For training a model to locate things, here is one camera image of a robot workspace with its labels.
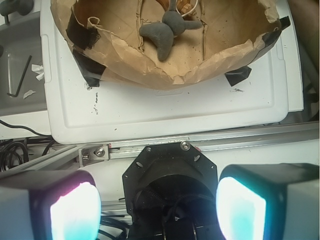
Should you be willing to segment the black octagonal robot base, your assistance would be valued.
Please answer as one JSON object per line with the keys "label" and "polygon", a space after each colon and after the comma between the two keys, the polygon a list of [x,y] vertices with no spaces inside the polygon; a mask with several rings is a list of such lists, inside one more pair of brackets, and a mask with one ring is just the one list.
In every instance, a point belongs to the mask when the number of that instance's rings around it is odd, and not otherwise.
{"label": "black octagonal robot base", "polygon": [[130,240],[220,240],[216,165],[188,142],[146,146],[122,175]]}

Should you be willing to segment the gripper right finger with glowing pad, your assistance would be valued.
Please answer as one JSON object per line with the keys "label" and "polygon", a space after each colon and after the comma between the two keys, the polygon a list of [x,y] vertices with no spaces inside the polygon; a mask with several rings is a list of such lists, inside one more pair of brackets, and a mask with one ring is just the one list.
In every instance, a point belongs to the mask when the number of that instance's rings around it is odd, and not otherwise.
{"label": "gripper right finger with glowing pad", "polygon": [[227,240],[318,240],[320,167],[230,164],[220,174],[216,211]]}

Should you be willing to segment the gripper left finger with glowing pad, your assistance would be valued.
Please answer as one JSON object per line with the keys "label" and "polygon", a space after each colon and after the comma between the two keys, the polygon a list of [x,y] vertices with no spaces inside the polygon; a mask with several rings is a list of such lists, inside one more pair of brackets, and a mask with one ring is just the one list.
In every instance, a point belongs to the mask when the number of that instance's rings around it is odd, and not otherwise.
{"label": "gripper left finger with glowing pad", "polygon": [[9,170],[0,174],[2,240],[94,240],[102,203],[84,170]]}

